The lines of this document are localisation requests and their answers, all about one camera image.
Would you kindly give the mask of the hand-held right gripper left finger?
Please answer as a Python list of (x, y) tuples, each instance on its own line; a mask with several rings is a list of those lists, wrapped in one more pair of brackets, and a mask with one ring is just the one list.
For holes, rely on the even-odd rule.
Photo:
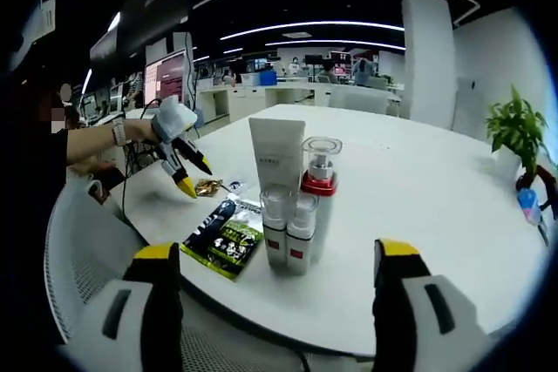
[(143, 247), (85, 305), (71, 338), (81, 371), (181, 371), (179, 245)]

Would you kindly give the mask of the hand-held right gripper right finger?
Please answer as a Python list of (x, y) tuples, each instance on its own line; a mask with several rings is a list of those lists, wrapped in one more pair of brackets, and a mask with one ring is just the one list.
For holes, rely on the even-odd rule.
[(375, 241), (375, 371), (469, 371), (491, 348), (474, 304), (412, 245)]

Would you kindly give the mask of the person's left hand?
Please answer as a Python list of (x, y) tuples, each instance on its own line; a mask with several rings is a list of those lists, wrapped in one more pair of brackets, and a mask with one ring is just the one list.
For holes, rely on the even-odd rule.
[(125, 119), (123, 121), (123, 126), (126, 140), (135, 142), (158, 142), (150, 119)]

